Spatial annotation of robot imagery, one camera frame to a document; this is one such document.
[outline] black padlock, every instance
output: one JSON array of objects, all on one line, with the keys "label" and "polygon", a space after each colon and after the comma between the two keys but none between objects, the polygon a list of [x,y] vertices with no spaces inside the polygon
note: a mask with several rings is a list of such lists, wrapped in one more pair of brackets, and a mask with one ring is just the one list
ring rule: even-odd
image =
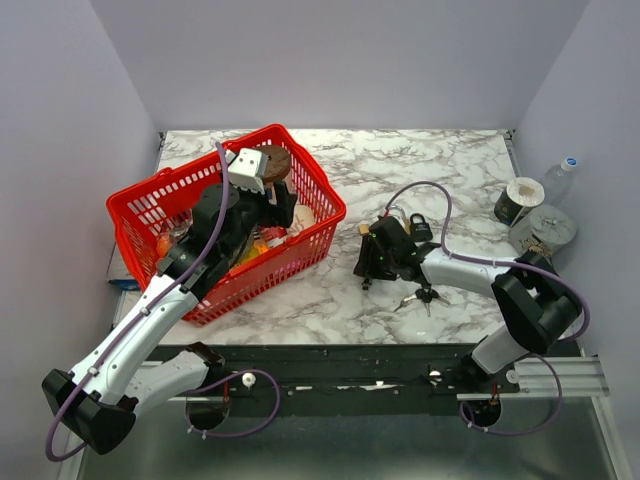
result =
[{"label": "black padlock", "polygon": [[433,239],[433,233],[431,232],[431,227],[419,213],[414,213],[409,217],[411,224],[409,225],[409,233],[411,235],[411,240],[414,242],[429,242]]}]

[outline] white wall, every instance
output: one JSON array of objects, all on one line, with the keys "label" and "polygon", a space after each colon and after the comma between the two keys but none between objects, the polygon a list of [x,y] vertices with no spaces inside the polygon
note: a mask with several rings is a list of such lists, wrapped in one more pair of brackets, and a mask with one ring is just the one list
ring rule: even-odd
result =
[{"label": "white wall", "polygon": [[92,3],[163,128],[513,128],[587,0]]},{"label": "white wall", "polygon": [[104,202],[158,137],[87,0],[3,2],[0,65],[0,478],[55,478],[40,383],[108,331]]},{"label": "white wall", "polygon": [[599,353],[618,427],[640,477],[640,3],[592,0],[516,132],[525,175],[582,162],[563,209],[580,225],[561,256],[591,301],[583,344]]}]

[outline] red basket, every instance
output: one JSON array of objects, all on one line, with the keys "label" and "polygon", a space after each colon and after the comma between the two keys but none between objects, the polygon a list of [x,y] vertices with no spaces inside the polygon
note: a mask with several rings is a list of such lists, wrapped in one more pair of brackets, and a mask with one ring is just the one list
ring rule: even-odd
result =
[{"label": "red basket", "polygon": [[[225,148],[282,145],[291,153],[292,180],[298,203],[311,207],[316,224],[276,248],[232,269],[185,320],[206,325],[220,315],[274,287],[327,256],[336,225],[346,205],[329,185],[327,176],[282,125],[270,125]],[[146,288],[156,273],[157,236],[178,223],[202,190],[221,181],[218,153],[213,152],[175,170],[165,168],[153,177],[113,194],[107,209],[116,227],[116,242],[129,272]]]}]

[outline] marble table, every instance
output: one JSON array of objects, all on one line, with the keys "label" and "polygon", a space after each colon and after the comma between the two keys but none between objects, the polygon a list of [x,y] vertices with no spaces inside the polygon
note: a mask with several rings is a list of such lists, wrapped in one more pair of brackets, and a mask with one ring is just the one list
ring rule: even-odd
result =
[{"label": "marble table", "polygon": [[[159,167],[178,167],[211,152],[216,140],[249,130],[170,131]],[[507,227],[493,204],[514,177],[505,141],[496,131],[291,130],[327,173],[347,204],[328,257],[207,326],[179,322],[162,344],[363,344],[477,342],[502,322],[494,300],[440,287],[451,306],[421,302],[393,312],[415,284],[374,281],[369,291],[352,274],[358,258],[360,223],[371,223],[389,192],[420,179],[437,181],[453,197],[448,245],[459,252],[513,256]],[[419,187],[398,201],[408,214],[422,213],[439,238],[446,200]],[[127,293],[126,313],[137,300]]]}]

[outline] gray floor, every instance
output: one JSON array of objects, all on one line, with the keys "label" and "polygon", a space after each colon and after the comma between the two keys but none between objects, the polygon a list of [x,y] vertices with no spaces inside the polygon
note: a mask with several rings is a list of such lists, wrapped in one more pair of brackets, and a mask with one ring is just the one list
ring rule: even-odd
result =
[{"label": "gray floor", "polygon": [[[501,428],[544,419],[551,403],[507,404]],[[244,439],[186,434],[183,402],[142,418],[105,456],[88,452],[84,479],[598,479],[615,478],[588,399],[569,400],[558,421],[529,437],[468,430],[453,417],[281,418]],[[228,430],[256,419],[228,420]]]}]

